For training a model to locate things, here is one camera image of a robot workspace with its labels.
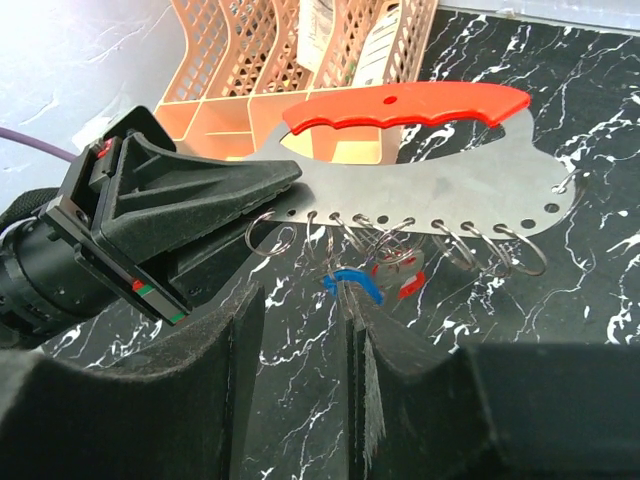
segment white wall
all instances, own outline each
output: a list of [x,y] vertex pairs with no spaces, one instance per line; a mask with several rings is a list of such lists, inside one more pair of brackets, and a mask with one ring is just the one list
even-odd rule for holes
[[440,5],[640,30],[640,0],[440,0]]

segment black cylinder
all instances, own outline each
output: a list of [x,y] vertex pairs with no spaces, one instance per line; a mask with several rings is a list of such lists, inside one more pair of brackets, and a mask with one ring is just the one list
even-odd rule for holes
[[39,343],[117,299],[76,261],[74,248],[51,233],[33,220],[9,232],[0,251],[0,322]]

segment red handle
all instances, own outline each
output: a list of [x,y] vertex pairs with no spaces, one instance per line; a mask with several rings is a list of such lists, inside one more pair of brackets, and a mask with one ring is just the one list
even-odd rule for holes
[[318,125],[433,127],[451,120],[481,120],[496,127],[530,103],[528,93],[493,83],[391,83],[314,98],[290,107],[283,118],[294,135]]

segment blue object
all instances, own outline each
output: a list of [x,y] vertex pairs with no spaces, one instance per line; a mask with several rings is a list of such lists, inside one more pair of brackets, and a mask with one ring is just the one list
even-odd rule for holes
[[329,275],[325,275],[322,279],[322,284],[327,290],[329,290],[329,292],[331,292],[332,295],[338,294],[337,282],[356,282],[365,289],[371,298],[373,298],[374,302],[378,305],[382,305],[382,302],[384,301],[382,292],[373,282],[371,277],[362,270],[356,270],[355,268],[341,268],[340,270],[333,272],[333,276],[336,281],[333,281]]

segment plastic organizer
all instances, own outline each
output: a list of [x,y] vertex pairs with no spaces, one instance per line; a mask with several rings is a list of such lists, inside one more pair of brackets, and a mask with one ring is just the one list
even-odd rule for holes
[[[415,81],[437,0],[333,0],[331,37],[317,72],[296,62],[298,0],[172,0],[184,28],[184,59],[156,109],[180,151],[219,160],[253,153],[282,112],[351,88],[365,39],[398,10],[383,83]],[[283,143],[338,163],[395,163],[402,127],[314,127]]]

